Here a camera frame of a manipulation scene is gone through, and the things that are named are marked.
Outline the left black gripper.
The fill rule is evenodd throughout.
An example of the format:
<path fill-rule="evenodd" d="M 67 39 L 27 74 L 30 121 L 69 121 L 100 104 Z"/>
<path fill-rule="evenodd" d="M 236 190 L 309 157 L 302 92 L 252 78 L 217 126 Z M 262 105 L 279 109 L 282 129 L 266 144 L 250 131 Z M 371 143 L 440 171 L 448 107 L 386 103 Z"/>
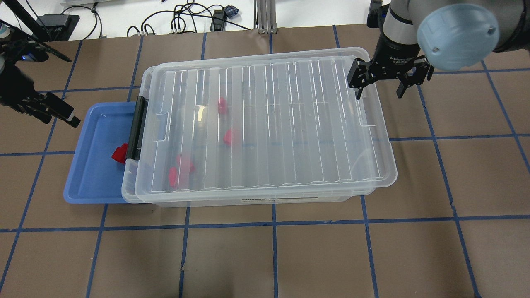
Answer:
<path fill-rule="evenodd" d="M 81 124 L 72 106 L 51 92 L 37 92 L 32 79 L 14 64 L 5 63 L 1 70 L 0 103 L 17 113 L 35 117 L 44 124 L 49 124 L 53 118 L 74 128 Z"/>

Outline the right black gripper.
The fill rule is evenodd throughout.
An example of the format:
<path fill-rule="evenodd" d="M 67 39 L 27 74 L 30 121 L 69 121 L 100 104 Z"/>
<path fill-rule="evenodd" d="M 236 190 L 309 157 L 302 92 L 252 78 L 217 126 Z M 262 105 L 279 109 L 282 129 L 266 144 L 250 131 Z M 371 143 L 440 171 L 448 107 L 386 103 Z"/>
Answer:
<path fill-rule="evenodd" d="M 409 87 L 430 80 L 434 67 L 426 56 L 419 56 L 418 44 L 403 45 L 386 37 L 378 39 L 373 58 L 366 62 L 356 58 L 347 75 L 348 87 L 356 89 L 356 100 L 360 100 L 363 90 L 379 80 L 400 81 L 396 96 L 403 98 Z"/>

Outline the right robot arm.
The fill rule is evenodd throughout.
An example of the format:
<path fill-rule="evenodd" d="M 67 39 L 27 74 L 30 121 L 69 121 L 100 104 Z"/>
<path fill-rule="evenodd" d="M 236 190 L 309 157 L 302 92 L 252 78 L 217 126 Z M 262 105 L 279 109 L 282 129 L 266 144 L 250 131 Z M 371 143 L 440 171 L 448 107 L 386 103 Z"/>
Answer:
<path fill-rule="evenodd" d="M 379 29 L 373 58 L 356 58 L 347 85 L 360 99 L 380 80 L 400 81 L 401 98 L 430 80 L 435 69 L 453 72 L 490 53 L 529 50 L 528 0 L 381 0 L 370 3 L 366 25 Z"/>

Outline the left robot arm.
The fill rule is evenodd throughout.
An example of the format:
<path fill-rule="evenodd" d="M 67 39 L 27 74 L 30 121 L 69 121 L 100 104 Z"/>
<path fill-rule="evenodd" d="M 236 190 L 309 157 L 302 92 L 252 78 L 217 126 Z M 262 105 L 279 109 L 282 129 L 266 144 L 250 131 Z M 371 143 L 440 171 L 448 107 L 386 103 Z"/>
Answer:
<path fill-rule="evenodd" d="M 24 74 L 17 62 L 45 62 L 49 55 L 71 62 L 63 53 L 19 28 L 1 21 L 0 103 L 20 114 L 27 114 L 49 124 L 57 118 L 77 128 L 81 120 L 74 108 L 51 92 L 39 93 L 34 81 Z"/>

